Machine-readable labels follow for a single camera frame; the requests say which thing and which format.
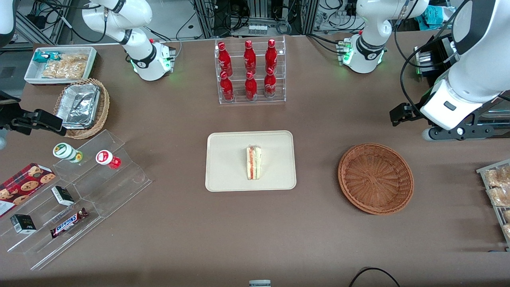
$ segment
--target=wicker basket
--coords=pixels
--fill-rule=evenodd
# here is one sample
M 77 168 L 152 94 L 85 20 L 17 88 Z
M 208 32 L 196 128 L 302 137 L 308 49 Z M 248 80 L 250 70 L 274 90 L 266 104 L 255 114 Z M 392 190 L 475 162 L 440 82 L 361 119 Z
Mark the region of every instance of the wicker basket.
M 397 152 L 377 143 L 349 149 L 340 160 L 338 181 L 347 199 L 371 214 L 398 212 L 413 196 L 409 165 Z
M 82 81 L 73 83 L 69 86 L 85 85 L 85 84 L 97 85 L 99 88 L 101 88 L 101 95 L 99 96 L 99 105 L 97 107 L 96 119 L 95 119 L 95 123 L 92 126 L 92 128 L 87 129 L 87 130 L 67 130 L 67 133 L 65 134 L 65 136 L 71 137 L 74 139 L 85 139 L 85 138 L 91 137 L 91 136 L 95 135 L 96 133 L 100 132 L 101 129 L 103 128 L 103 126 L 105 125 L 106 118 L 108 117 L 108 109 L 110 108 L 110 96 L 108 95 L 108 91 L 105 89 L 105 86 L 103 86 L 103 84 L 101 84 L 100 81 L 98 81 L 96 79 L 87 79 L 87 80 L 82 80 Z M 60 96 L 57 99 L 57 104 L 55 105 L 55 108 L 53 109 L 53 114 L 57 114 L 63 94 L 64 94 L 64 91 L 62 91 L 62 93 L 60 93 Z

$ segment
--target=acrylic bottle rack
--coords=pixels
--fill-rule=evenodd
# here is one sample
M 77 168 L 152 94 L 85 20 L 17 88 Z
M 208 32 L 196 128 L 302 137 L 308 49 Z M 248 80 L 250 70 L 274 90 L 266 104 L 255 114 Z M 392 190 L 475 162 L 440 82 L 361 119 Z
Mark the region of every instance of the acrylic bottle rack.
M 266 77 L 266 51 L 267 41 L 274 39 L 276 41 L 276 51 L 278 52 L 277 66 L 274 76 L 276 77 L 276 94 L 273 98 L 268 99 L 264 96 L 264 78 Z M 285 38 L 280 37 L 257 37 L 249 38 L 252 41 L 253 50 L 257 56 L 257 70 L 255 80 L 257 82 L 258 98 L 255 102 L 250 102 L 246 99 L 246 90 L 244 82 L 246 80 L 246 68 L 244 66 L 244 42 L 238 42 L 237 38 L 226 38 L 221 41 L 216 40 L 214 49 L 214 60 L 216 61 L 216 81 L 218 83 L 218 98 L 220 104 L 261 104 L 271 102 L 284 102 L 287 99 L 286 95 L 286 50 Z M 232 102 L 225 101 L 220 87 L 220 72 L 221 68 L 218 61 L 219 49 L 218 43 L 224 42 L 227 52 L 230 54 L 232 60 L 233 74 L 229 79 L 232 81 L 234 88 L 234 100 Z
M 77 148 L 84 155 L 79 163 L 61 160 L 55 164 L 53 170 L 57 178 L 0 219 L 0 236 L 7 250 L 23 253 L 31 270 L 40 270 L 146 188 L 152 181 L 130 159 L 123 145 L 119 138 L 103 130 Z M 119 157 L 121 166 L 113 170 L 97 164 L 95 155 L 100 150 L 109 150 Z M 67 188 L 74 199 L 73 205 L 65 206 L 57 202 L 51 191 L 56 185 Z M 88 216 L 52 238 L 49 231 L 82 208 L 85 208 Z M 16 233 L 10 221 L 14 214 L 30 215 L 37 231 L 29 235 Z

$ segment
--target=white bottle cap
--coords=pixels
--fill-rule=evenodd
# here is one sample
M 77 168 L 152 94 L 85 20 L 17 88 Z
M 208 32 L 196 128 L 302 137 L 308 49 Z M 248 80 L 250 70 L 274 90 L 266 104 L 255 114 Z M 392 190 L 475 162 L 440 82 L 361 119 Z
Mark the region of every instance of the white bottle cap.
M 53 155 L 60 159 L 72 159 L 76 150 L 69 144 L 61 142 L 53 148 Z
M 107 165 L 113 160 L 113 154 L 107 150 L 102 150 L 97 153 L 96 161 L 99 164 Z

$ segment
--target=brown table surface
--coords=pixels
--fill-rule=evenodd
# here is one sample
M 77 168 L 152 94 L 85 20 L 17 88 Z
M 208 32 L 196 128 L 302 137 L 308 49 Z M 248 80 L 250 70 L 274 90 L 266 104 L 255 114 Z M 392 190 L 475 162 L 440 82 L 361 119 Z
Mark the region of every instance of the brown table surface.
M 409 53 L 429 36 L 399 33 L 399 40 Z M 247 107 L 218 104 L 213 40 L 185 42 L 175 72 L 156 82 L 133 72 L 121 46 L 96 46 L 94 75 L 111 97 L 105 128 L 154 182 L 42 271 L 1 248 L 0 285 L 247 286 L 271 279 L 275 287 L 347 286 L 373 266 L 406 286 L 508 286 L 510 254 L 487 252 L 504 250 L 504 238 L 475 173 L 507 159 L 508 141 L 426 142 L 425 121 L 392 127 L 388 113 L 404 102 L 403 59 L 393 40 L 367 75 L 340 67 L 304 36 L 286 41 L 287 102 Z M 427 86 L 413 73 L 409 67 L 406 86 L 418 100 Z M 52 111 L 61 90 L 27 84 L 22 106 Z M 294 135 L 296 187 L 207 191 L 207 137 L 264 130 Z M 0 151 L 5 179 L 29 162 L 56 163 L 50 151 L 62 138 L 34 131 L 7 140 Z M 388 145 L 409 163 L 415 190 L 401 212 L 364 213 L 340 191 L 340 157 L 363 142 Z M 393 283 L 374 272 L 355 286 L 370 285 Z

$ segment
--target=black box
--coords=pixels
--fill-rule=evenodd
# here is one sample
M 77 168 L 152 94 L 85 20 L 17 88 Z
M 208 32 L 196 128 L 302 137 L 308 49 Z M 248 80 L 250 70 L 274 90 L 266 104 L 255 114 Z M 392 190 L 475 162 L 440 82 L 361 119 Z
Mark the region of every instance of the black box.
M 12 225 L 16 233 L 32 234 L 37 231 L 32 218 L 24 214 L 15 214 L 11 216 Z
M 52 193 L 60 204 L 67 206 L 74 204 L 74 199 L 66 188 L 61 186 L 54 186 L 52 187 Z

